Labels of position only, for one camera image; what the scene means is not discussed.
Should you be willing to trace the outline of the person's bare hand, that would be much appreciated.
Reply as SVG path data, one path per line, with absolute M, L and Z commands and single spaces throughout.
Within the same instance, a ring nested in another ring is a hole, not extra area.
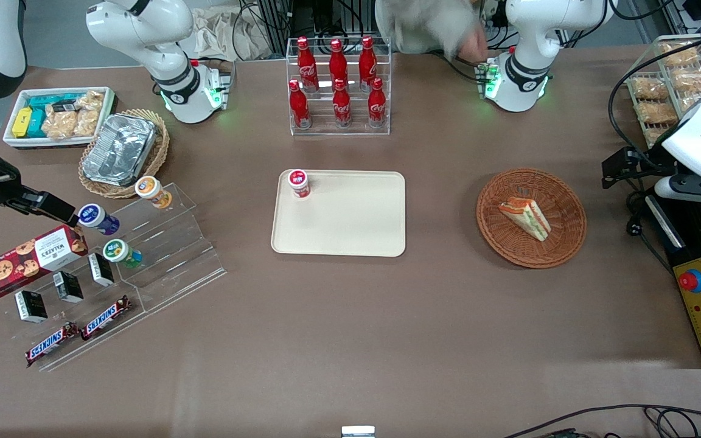
M 455 56 L 473 64 L 486 61 L 489 56 L 489 47 L 483 26 L 473 27 L 462 37 Z

